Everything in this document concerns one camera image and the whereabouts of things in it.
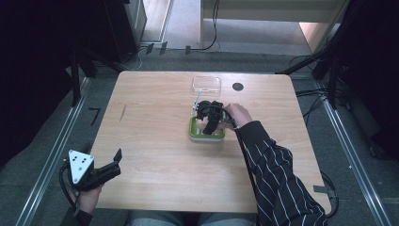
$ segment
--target wooden desk in background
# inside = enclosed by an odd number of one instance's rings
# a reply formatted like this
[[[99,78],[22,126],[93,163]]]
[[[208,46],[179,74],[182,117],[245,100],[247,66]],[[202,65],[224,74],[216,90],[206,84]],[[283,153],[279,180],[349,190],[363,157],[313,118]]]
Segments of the wooden desk in background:
[[[200,43],[203,44],[203,19],[212,19],[216,0],[201,0]],[[349,0],[223,0],[217,19],[299,22],[312,52],[326,39],[346,11]]]
[[[194,76],[221,79],[221,95],[202,95],[225,105],[240,103],[269,135],[294,155],[294,173],[330,211],[327,194],[313,192],[322,177],[291,79],[281,74],[123,72],[93,145],[95,166],[121,148],[121,175],[108,182],[99,208],[256,213],[256,201],[233,131],[221,142],[189,138],[197,98]],[[231,87],[239,82],[241,91]]]

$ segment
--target person's right arm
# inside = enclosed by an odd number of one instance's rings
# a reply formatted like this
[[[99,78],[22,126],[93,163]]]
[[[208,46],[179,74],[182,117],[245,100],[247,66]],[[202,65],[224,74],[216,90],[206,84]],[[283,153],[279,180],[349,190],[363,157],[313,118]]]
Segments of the person's right arm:
[[[323,207],[293,173],[291,152],[276,144],[239,104],[225,107],[234,118],[255,175],[261,225],[327,225]]]

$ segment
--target black sleeve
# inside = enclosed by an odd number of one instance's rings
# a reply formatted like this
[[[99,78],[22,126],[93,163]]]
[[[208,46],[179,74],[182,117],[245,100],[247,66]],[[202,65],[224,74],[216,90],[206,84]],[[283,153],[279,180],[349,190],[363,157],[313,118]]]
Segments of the black sleeve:
[[[74,217],[73,209],[70,207],[61,222],[61,226],[88,226],[92,219],[92,215],[81,210],[79,210],[76,217]]]
[[[323,207],[293,173],[291,152],[278,146],[259,121],[239,131],[256,178],[261,225],[327,225]]]

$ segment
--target jeans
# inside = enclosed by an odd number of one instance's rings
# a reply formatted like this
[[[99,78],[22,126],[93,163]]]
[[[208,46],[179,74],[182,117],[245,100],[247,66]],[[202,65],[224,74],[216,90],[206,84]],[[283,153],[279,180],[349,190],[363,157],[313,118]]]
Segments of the jeans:
[[[202,213],[199,226],[253,226],[256,214]],[[168,211],[134,210],[129,212],[129,226],[184,226],[182,214]]]

